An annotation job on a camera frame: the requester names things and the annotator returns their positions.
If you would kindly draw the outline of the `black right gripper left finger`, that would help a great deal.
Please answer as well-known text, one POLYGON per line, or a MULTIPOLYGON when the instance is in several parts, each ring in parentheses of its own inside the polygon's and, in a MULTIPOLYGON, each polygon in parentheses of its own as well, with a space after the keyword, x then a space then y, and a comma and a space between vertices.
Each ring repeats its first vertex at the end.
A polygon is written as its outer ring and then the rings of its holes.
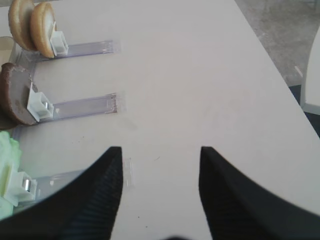
POLYGON ((2 240, 109 240, 123 192, 123 157, 110 147, 68 185, 0 222, 2 240))

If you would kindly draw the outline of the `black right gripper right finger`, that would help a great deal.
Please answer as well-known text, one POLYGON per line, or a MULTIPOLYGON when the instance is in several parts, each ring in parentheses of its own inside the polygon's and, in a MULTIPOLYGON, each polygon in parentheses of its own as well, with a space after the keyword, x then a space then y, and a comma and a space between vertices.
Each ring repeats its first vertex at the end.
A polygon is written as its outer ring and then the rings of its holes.
POLYGON ((214 148, 200 151, 199 195, 214 240, 318 240, 320 217, 255 183, 214 148))

